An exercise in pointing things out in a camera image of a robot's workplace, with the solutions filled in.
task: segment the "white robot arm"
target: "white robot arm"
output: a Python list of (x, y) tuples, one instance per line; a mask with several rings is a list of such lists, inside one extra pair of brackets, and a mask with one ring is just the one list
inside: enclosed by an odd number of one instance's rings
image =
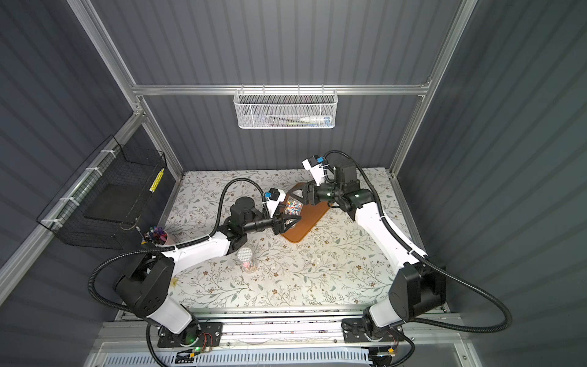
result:
[(285, 192), (272, 188), (265, 193), (264, 205), (269, 217), (255, 209), (255, 201), (241, 197), (231, 206), (231, 215), (205, 241), (188, 240), (169, 251), (137, 255), (120, 277), (114, 290), (135, 315), (156, 321), (177, 335), (179, 344), (189, 344), (199, 335), (199, 324), (179, 302), (167, 295), (173, 276), (214, 257), (238, 250), (247, 242), (247, 233), (272, 228), (284, 233), (301, 218), (279, 213), (276, 209)]
[[(367, 308), (363, 317), (365, 334), (377, 338), (389, 325), (402, 324), (442, 305), (446, 300), (446, 279), (421, 264), (414, 253), (427, 257), (426, 252), (400, 231), (387, 214), (380, 215), (373, 192), (360, 188), (356, 163), (347, 159), (334, 167), (333, 180), (327, 179), (324, 164), (327, 164), (326, 159), (318, 156), (304, 161), (304, 167), (310, 171), (314, 180), (305, 184), (302, 197), (295, 197), (310, 205), (321, 201), (327, 201), (329, 205), (336, 203), (371, 235), (396, 274), (388, 298)], [(382, 218), (386, 219), (390, 228), (384, 225)], [(390, 230), (405, 245), (400, 244)]]

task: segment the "mounting plate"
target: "mounting plate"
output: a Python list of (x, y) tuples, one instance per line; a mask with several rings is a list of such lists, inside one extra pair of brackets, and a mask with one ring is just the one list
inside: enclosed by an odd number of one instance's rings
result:
[[(208, 333), (212, 336), (212, 344), (210, 344), (210, 338), (206, 341), (206, 346), (218, 346), (220, 345), (220, 337), (222, 336), (222, 322), (200, 322), (200, 327), (202, 327), (202, 332)], [(193, 348), (196, 346), (204, 346), (204, 338), (198, 339), (198, 341), (193, 345)], [(157, 342), (158, 348), (182, 348), (175, 340), (173, 340), (173, 334), (167, 333), (165, 336), (160, 336), (159, 341)]]
[(351, 330), (345, 330), (343, 333), (345, 337), (345, 343), (365, 343), (365, 342), (390, 342), (394, 343), (394, 339), (397, 342), (405, 340), (403, 335), (399, 334), (396, 329), (390, 328), (382, 336), (380, 340), (369, 340), (367, 335), (361, 329), (363, 328), (363, 322), (360, 318), (355, 319), (342, 319), (342, 323), (346, 323), (352, 326)]

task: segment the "metal bracket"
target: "metal bracket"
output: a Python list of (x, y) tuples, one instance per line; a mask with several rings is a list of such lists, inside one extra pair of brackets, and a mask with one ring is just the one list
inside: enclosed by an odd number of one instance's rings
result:
[(363, 322), (361, 319), (342, 319), (343, 325), (351, 325), (351, 330), (344, 330), (345, 343), (369, 343), (369, 342), (388, 342), (394, 344), (395, 342), (404, 341), (403, 335), (397, 329), (390, 328), (386, 330), (381, 336), (381, 339), (369, 339), (363, 329)]
[(75, 200), (75, 198), (74, 198), (73, 196), (70, 196), (70, 197), (62, 197), (62, 198), (60, 198), (60, 200), (69, 200), (69, 201), (71, 201), (71, 202), (72, 202), (72, 203), (73, 203), (73, 204), (74, 204), (76, 207), (78, 207), (78, 206), (79, 206), (79, 203), (77, 202), (77, 200)]
[(100, 171), (100, 167), (86, 168), (86, 171), (96, 171), (96, 172), (98, 172), (98, 174), (100, 175), (100, 177), (102, 176), (102, 172)]
[[(206, 341), (206, 346), (220, 345), (220, 337), (222, 335), (222, 322), (200, 322), (202, 333), (211, 335), (212, 341)], [(202, 347), (204, 345), (204, 338), (198, 338), (192, 348)], [(158, 348), (181, 348), (181, 345), (174, 340), (173, 334), (161, 334), (157, 342)]]

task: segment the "white grille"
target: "white grille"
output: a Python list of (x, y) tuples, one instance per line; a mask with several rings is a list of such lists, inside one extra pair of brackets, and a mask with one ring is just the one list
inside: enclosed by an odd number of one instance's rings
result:
[(234, 93), (242, 129), (331, 129), (337, 104), (335, 90), (297, 95), (253, 94), (246, 90)]
[[(367, 349), (361, 348), (305, 348), (305, 349), (240, 349), (214, 350), (202, 353), (192, 363), (175, 363), (175, 352), (157, 352), (168, 366), (264, 366), (281, 364), (320, 364), (325, 362), (369, 365)], [(109, 353), (104, 367), (157, 367), (148, 352)]]

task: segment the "orange tray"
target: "orange tray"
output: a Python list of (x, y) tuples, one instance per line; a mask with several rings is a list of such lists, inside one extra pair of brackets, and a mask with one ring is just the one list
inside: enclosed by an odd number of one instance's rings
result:
[[(288, 191), (288, 194), (285, 196), (284, 203), (287, 203), (289, 199), (289, 193), (294, 192), (295, 190), (299, 190), (302, 188), (304, 183), (298, 183), (294, 186), (291, 190)], [(286, 240), (292, 243), (298, 243), (303, 240), (304, 237), (312, 230), (312, 228), (318, 223), (318, 221), (326, 214), (326, 212), (330, 208), (328, 207), (326, 202), (321, 202), (318, 205), (304, 205), (302, 207), (302, 212), (300, 215), (302, 219), (296, 223), (294, 228), (290, 228), (286, 233), (283, 233), (282, 236), (285, 237)]]

